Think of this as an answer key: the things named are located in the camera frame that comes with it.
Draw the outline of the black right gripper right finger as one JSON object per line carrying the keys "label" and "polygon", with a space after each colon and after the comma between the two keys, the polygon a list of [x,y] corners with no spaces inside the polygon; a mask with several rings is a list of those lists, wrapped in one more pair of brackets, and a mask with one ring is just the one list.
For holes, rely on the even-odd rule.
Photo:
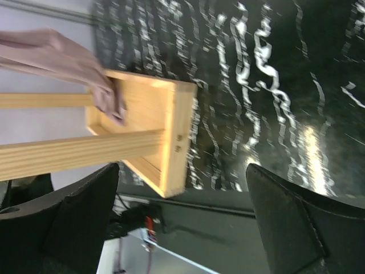
{"label": "black right gripper right finger", "polygon": [[257,164],[246,181],[271,273],[364,273],[364,208]]}

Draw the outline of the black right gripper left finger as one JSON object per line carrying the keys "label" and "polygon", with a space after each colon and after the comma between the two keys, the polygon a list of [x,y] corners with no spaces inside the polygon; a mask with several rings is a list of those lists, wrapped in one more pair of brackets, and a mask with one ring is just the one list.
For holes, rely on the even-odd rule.
{"label": "black right gripper left finger", "polygon": [[1,210],[1,273],[96,273],[119,166]]}

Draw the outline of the wooden clothes rack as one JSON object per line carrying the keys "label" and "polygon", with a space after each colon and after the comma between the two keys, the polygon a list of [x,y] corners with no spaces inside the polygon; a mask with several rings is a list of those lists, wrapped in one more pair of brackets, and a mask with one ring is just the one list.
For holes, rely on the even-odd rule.
{"label": "wooden clothes rack", "polygon": [[121,160],[163,198],[184,191],[193,83],[107,70],[127,105],[124,126],[97,110],[90,93],[2,94],[2,108],[84,107],[91,135],[1,146],[1,180]]}

